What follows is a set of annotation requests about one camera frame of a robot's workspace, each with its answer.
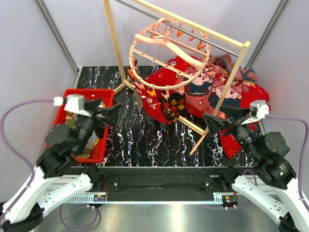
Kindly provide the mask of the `wooden clothes rack frame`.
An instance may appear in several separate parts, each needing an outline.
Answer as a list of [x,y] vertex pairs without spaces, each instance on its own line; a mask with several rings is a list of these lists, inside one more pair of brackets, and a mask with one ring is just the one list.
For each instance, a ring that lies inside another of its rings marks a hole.
[[[225,85],[223,93],[221,94],[221,97],[219,98],[219,102],[216,105],[215,110],[213,112],[214,116],[217,115],[220,109],[220,106],[222,105],[223,100],[228,92],[228,89],[230,85],[232,84],[239,67],[242,64],[244,57],[246,56],[246,53],[248,51],[249,46],[251,45],[251,42],[246,41],[244,43],[241,43],[223,34],[213,31],[207,27],[204,27],[198,23],[195,23],[189,19],[186,19],[182,16],[169,12],[145,0],[138,0],[136,1],[136,3],[138,5],[144,6],[147,9],[160,13],[162,15],[162,18],[158,18],[122,0],[120,1],[120,4],[125,5],[137,12],[140,12],[156,20],[156,23],[145,28],[141,33],[135,36],[133,43],[131,45],[130,51],[129,51],[130,68],[133,71],[134,75],[136,76],[136,79],[139,80],[139,82],[142,83],[143,86],[148,86],[150,88],[160,89],[160,90],[165,90],[165,91],[166,90],[169,91],[170,89],[176,89],[178,91],[182,91],[185,85],[195,80],[197,76],[205,69],[207,61],[210,57],[210,46],[216,47],[237,58],[235,66],[231,71],[231,74]],[[190,37],[196,38],[199,41],[202,40],[203,44],[206,44],[206,46],[202,48],[201,50],[197,50],[197,47],[186,45],[185,43],[179,42],[171,38],[170,35],[172,34],[173,29],[181,31],[182,33],[185,33],[189,35]],[[174,52],[176,55],[181,57],[185,62],[195,67],[197,70],[197,73],[194,76],[190,76],[172,67],[171,65],[163,63],[162,61],[146,54],[145,52],[142,52],[136,49],[135,46],[137,42],[165,46],[167,49],[169,49],[170,51]],[[140,76],[138,76],[137,72],[135,71],[134,54],[138,54],[141,57],[149,59],[151,62],[159,64],[175,72],[176,74],[182,75],[186,77],[187,80],[177,85],[173,85],[173,86],[157,86],[154,84],[150,84],[144,81]]]

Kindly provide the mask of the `red plastic bin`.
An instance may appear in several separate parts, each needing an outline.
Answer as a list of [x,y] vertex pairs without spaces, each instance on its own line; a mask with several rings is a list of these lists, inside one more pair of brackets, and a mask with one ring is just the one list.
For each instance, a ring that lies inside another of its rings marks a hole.
[[[114,90],[112,89],[67,89],[62,97],[65,100],[70,100],[72,98],[77,98],[73,101],[73,104],[81,102],[81,100],[96,100],[101,99],[105,108],[113,106],[114,100]],[[64,124],[66,122],[66,116],[69,114],[66,109],[71,109],[71,106],[66,107],[66,104],[59,106],[58,113],[56,115],[54,126],[57,124]],[[101,130],[101,138],[96,139],[93,145],[93,151],[87,159],[75,158],[76,162],[81,163],[99,163],[103,161],[106,142],[109,132],[109,126]]]

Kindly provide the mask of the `olive green striped sock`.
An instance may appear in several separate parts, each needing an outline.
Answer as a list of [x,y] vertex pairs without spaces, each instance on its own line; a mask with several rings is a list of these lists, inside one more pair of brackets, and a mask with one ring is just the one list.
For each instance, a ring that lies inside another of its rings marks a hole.
[[76,114],[74,114],[74,113],[67,113],[66,117],[65,117],[65,124],[70,129],[73,129],[74,128],[75,119],[76,119]]

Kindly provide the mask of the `red cartoon patterned blanket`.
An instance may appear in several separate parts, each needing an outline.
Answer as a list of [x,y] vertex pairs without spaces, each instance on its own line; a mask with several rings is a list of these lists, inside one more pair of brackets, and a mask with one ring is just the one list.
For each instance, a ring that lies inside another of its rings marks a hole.
[[[205,70],[184,87],[188,113],[202,117],[211,115],[223,93],[230,73],[219,65],[207,62]],[[161,68],[149,75],[146,81],[157,86],[171,86],[186,78],[175,72]],[[256,82],[233,80],[223,100],[223,105],[235,108],[248,108],[255,100],[269,101],[269,94]]]

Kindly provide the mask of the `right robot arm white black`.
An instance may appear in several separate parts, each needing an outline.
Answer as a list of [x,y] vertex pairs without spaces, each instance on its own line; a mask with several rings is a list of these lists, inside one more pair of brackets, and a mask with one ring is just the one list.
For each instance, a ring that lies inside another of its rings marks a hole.
[[257,163],[256,174],[267,186],[272,187],[279,201],[270,197],[244,174],[228,167],[219,175],[219,186],[223,191],[235,191],[263,210],[279,227],[281,232],[307,232],[309,230],[309,201],[301,187],[301,175],[296,174],[285,159],[290,151],[280,132],[257,135],[251,123],[264,119],[269,114],[265,101],[251,102],[249,108],[240,109],[221,106],[220,111],[227,118],[217,118],[203,114],[211,136],[223,131],[232,135],[247,153],[248,158]]

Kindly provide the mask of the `orange clip holding sock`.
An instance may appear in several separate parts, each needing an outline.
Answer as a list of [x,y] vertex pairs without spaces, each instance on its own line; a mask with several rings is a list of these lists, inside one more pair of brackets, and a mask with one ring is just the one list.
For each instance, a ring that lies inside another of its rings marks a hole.
[[134,80],[134,81],[136,80],[136,76],[134,75],[134,73],[131,69],[128,69],[128,74],[129,74],[131,80]]

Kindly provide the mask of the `black argyle sock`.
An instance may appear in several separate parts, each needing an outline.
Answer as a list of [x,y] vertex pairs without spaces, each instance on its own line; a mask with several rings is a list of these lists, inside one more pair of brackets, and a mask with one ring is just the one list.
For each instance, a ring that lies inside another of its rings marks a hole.
[[172,93],[169,98],[169,108],[172,117],[187,116],[186,96],[178,92]]
[[163,98],[161,103],[161,110],[166,119],[167,125],[177,122],[179,110],[178,110],[178,103],[175,99],[172,99],[170,97],[168,98],[168,100],[166,100],[165,98]]

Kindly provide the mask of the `pink round clip hanger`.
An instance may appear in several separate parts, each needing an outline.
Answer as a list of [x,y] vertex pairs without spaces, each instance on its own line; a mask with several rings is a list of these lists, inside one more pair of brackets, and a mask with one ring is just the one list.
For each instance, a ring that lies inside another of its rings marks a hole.
[[[135,38],[135,36],[137,36],[137,34],[141,33],[144,29],[142,29],[140,32],[135,33],[134,38]],[[183,35],[183,33],[181,31],[173,29],[170,37],[179,41],[179,42],[185,43],[186,45],[189,45],[189,46],[192,46],[192,47],[197,47],[199,40],[189,36],[188,37],[189,40],[185,41],[185,39],[180,38],[181,35]],[[172,67],[174,67],[174,68],[176,68],[176,69],[178,69],[178,70],[180,70],[180,71],[182,71],[182,72],[184,72],[184,73],[186,73],[190,76],[194,76],[197,73],[197,70],[196,70],[195,67],[193,67],[190,64],[188,64],[187,62],[185,62],[181,57],[179,57],[178,55],[176,55],[174,52],[170,51],[169,49],[167,49],[163,45],[155,45],[155,44],[147,44],[147,43],[137,42],[135,48],[142,51],[142,52],[145,52],[146,54],[148,54],[148,55],[150,55],[150,56],[152,56],[152,57],[154,57],[154,58],[156,58],[160,61],[162,61],[163,63],[171,65]],[[147,77],[143,76],[142,74],[140,74],[138,72],[138,64],[139,63],[141,63],[141,64],[149,63],[149,64],[153,64],[153,65],[158,65],[161,68],[164,68],[163,66],[161,66],[159,64],[151,62],[147,58],[141,57],[138,54],[134,54],[135,71],[137,72],[138,76],[140,76],[144,81],[146,81]],[[137,80],[137,79],[135,81],[131,80],[131,84],[132,84],[133,88],[138,87],[138,88],[144,89],[146,91],[150,88],[148,86],[143,86],[142,83],[140,83],[139,80]]]

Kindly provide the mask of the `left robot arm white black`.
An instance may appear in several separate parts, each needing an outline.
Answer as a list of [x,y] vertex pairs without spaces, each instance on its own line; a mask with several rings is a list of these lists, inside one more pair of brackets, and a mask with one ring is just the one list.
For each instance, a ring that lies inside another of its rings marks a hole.
[[[46,136],[48,147],[32,166],[30,161],[13,147],[6,137],[4,122],[8,114],[23,105],[48,102],[63,106],[65,111],[76,114],[74,127],[66,124],[53,126]],[[88,140],[100,129],[119,123],[121,104],[103,107],[101,99],[86,102],[82,95],[55,97],[52,100],[21,102],[7,110],[0,121],[0,133],[8,148],[31,169],[31,174],[18,192],[7,202],[0,204],[0,228],[5,232],[29,232],[40,225],[55,208],[70,198],[89,190],[100,191],[104,187],[104,174],[90,164],[72,182],[50,194],[45,191],[75,163],[72,154],[80,155]]]

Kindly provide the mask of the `red cat pattern sock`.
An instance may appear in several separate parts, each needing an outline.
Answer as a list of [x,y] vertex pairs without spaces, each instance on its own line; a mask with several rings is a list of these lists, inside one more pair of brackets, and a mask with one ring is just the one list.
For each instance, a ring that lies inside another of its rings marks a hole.
[[158,107],[158,101],[152,95],[150,95],[146,90],[140,89],[139,95],[142,100],[143,108],[149,117],[154,117]]

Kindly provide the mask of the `pink clip right side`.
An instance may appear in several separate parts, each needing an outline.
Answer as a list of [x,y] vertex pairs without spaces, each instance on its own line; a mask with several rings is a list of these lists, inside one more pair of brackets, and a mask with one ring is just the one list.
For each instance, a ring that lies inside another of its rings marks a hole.
[[169,100],[169,98],[170,98],[170,94],[169,94],[169,92],[166,90],[166,93],[161,93],[161,95],[162,95],[162,97],[166,100],[166,101],[168,101]]

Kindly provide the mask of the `pink grey garment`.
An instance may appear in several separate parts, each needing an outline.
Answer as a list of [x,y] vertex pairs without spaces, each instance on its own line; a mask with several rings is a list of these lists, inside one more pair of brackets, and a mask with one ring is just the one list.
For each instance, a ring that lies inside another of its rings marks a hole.
[[[210,56],[208,62],[221,66],[222,68],[226,69],[228,73],[231,73],[232,69],[235,66],[235,63],[232,62],[230,54],[225,54],[217,57]],[[235,75],[235,80],[256,82],[258,80],[258,77],[252,68],[243,69],[239,67]]]

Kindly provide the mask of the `yellow orange clip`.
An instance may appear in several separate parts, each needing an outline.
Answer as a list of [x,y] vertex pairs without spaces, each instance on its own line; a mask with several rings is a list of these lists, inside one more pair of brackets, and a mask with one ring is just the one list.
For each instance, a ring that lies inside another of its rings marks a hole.
[[156,91],[155,91],[154,88],[149,88],[149,89],[147,90],[147,93],[148,93],[149,95],[151,95],[151,96],[155,96],[155,97],[156,97]]

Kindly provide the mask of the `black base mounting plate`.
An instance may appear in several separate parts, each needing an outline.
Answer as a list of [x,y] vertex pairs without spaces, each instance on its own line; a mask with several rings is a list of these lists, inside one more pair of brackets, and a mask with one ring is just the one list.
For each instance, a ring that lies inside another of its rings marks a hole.
[[127,190],[193,189],[200,192],[218,191],[219,175],[246,167],[99,167],[108,184],[109,193]]

